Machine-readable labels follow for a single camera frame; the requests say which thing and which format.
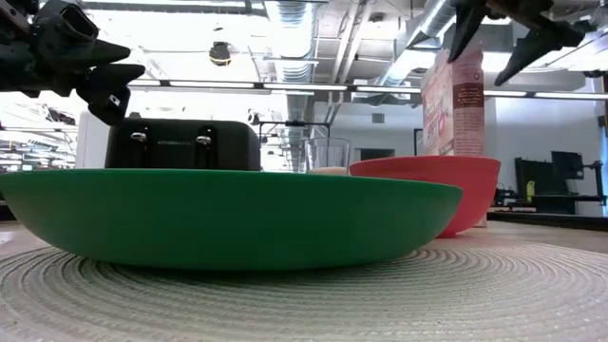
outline clear glass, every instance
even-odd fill
[[[351,142],[338,138],[315,138],[306,141],[306,171],[348,175]]]

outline computer monitor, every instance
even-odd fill
[[[553,172],[565,180],[583,180],[584,166],[581,153],[552,151]]]

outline red bowl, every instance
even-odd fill
[[[492,204],[501,162],[490,158],[424,156],[356,162],[351,175],[458,186],[463,198],[458,211],[439,238],[453,238],[479,222]]]

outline round placemat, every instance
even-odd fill
[[[0,260],[0,340],[595,341],[608,255],[479,237],[323,271],[196,273],[43,248]]]

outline black toaster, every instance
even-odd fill
[[[259,139],[245,123],[126,118],[110,128],[105,167],[259,171]]]

